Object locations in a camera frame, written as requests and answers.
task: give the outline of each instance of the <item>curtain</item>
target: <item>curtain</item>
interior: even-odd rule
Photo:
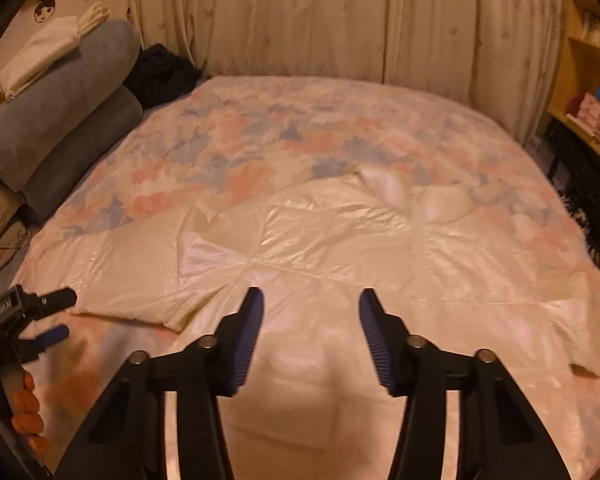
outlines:
[[[523,144],[551,90],[562,0],[130,0],[146,46],[209,75],[317,75],[421,89]]]

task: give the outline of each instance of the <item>quilted bedding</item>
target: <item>quilted bedding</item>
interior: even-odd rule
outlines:
[[[339,176],[369,163],[417,186],[461,182],[494,222],[536,247],[578,246],[590,300],[600,274],[586,261],[577,226],[533,162],[497,124],[441,98],[405,89],[324,79],[216,78],[156,110],[104,160],[34,238],[17,281],[61,240],[110,230],[199,202],[209,217],[289,184]],[[521,226],[522,218],[528,219]],[[138,277],[142,286],[142,277]],[[167,351],[177,334],[138,323],[64,314],[71,338],[32,366],[54,466],[81,419],[132,350]],[[588,478],[600,465],[600,379],[574,375],[574,438]]]

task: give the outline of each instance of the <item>folded towel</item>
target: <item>folded towel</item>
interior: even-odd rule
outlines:
[[[80,38],[104,22],[111,12],[98,2],[80,18],[56,18],[34,34],[0,70],[0,92],[7,101],[17,97],[40,78],[53,63],[80,45]]]

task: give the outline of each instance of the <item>gray pillow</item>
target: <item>gray pillow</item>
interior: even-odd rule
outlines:
[[[12,102],[3,102],[0,179],[22,190],[51,150],[122,85],[139,49],[131,24],[109,20]]]
[[[32,210],[27,219],[45,222],[84,173],[141,120],[142,106],[121,86],[49,153],[29,179],[22,189]]]

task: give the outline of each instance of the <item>finger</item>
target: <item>finger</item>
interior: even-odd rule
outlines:
[[[11,418],[14,429],[20,434],[41,433],[45,429],[38,413],[21,413]]]
[[[33,375],[29,372],[24,372],[24,387],[32,392],[36,389],[36,383],[33,380]]]
[[[43,436],[39,435],[31,435],[27,442],[29,443],[30,448],[38,453],[39,455],[46,455],[46,452],[49,451],[49,441]]]
[[[40,409],[40,402],[36,396],[27,390],[16,392],[13,395],[13,404],[21,413],[35,413]]]

